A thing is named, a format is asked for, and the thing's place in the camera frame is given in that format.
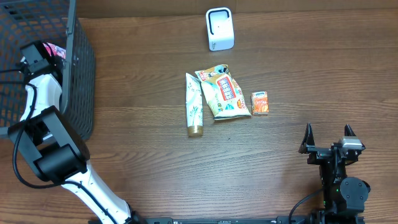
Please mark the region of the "purple red sachet pack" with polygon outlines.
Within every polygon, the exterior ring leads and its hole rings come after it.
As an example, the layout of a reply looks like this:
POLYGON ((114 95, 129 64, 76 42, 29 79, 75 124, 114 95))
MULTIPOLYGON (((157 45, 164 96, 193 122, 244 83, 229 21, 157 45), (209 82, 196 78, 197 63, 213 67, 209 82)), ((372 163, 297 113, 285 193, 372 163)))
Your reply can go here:
POLYGON ((65 49, 48 42, 44 42, 43 45, 50 56, 58 56, 61 57, 62 59, 66 59, 65 49))

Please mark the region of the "beige snack bag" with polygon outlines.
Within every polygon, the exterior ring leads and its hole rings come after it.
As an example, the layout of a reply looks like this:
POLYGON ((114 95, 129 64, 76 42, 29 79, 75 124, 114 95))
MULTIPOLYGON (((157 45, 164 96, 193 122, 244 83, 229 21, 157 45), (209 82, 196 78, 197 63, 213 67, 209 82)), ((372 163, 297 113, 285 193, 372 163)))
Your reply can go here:
POLYGON ((214 120, 250 117, 241 87, 231 76, 227 64, 197 70, 205 100, 214 120))

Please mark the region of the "white gold-capped cream tube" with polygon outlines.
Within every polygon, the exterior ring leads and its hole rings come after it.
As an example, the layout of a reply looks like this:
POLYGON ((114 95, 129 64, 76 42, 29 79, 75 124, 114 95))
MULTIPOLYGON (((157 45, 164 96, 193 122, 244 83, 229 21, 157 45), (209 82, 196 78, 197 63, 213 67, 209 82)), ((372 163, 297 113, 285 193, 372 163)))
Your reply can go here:
POLYGON ((203 100, 198 78, 186 73, 187 131, 190 137, 203 135, 203 100))

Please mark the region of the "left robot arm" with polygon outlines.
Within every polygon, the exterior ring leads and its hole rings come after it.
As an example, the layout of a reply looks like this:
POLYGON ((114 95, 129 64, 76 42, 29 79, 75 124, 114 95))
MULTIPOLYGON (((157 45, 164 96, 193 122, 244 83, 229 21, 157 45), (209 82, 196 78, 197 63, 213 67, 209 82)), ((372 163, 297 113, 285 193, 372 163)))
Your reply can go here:
POLYGON ((94 170, 85 142, 59 111, 59 66, 65 51, 37 40, 21 47, 21 52, 25 110, 19 123, 7 130, 14 143, 12 166, 17 179, 32 189, 69 190, 98 217, 97 223, 142 223, 94 170))

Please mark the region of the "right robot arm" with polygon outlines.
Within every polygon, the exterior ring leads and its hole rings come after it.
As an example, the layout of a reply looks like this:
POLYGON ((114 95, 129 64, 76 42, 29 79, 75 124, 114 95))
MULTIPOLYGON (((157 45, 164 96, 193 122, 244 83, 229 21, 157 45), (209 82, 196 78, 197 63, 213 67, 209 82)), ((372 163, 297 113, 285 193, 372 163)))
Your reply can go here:
POLYGON ((329 148, 316 147, 312 126, 308 123, 298 152, 308 154, 308 164, 319 166, 322 187, 295 205, 289 213, 289 223, 292 223, 293 213, 299 205, 320 193, 323 194, 324 207, 312 211, 302 223, 364 223, 364 218, 358 215, 364 212, 371 187, 357 177, 347 176, 346 167, 358 162, 365 149, 348 124, 338 142, 329 148))

